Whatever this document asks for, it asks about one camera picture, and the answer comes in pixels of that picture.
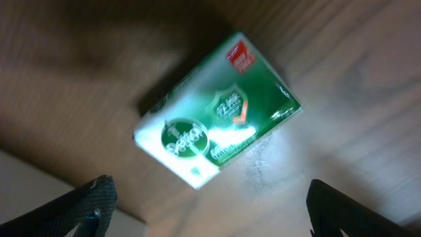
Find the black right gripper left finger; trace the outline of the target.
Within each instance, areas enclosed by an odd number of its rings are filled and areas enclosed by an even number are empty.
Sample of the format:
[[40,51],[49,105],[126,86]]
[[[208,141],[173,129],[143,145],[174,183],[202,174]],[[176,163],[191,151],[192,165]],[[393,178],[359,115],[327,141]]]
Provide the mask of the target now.
[[2,236],[104,237],[118,195],[111,176],[102,175],[56,199],[1,225]]

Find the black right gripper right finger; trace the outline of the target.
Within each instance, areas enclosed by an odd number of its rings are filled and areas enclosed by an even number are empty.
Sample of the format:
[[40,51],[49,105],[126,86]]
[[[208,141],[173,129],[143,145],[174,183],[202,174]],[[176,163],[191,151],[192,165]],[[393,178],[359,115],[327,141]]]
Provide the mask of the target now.
[[319,179],[311,181],[306,205],[312,237],[415,235]]

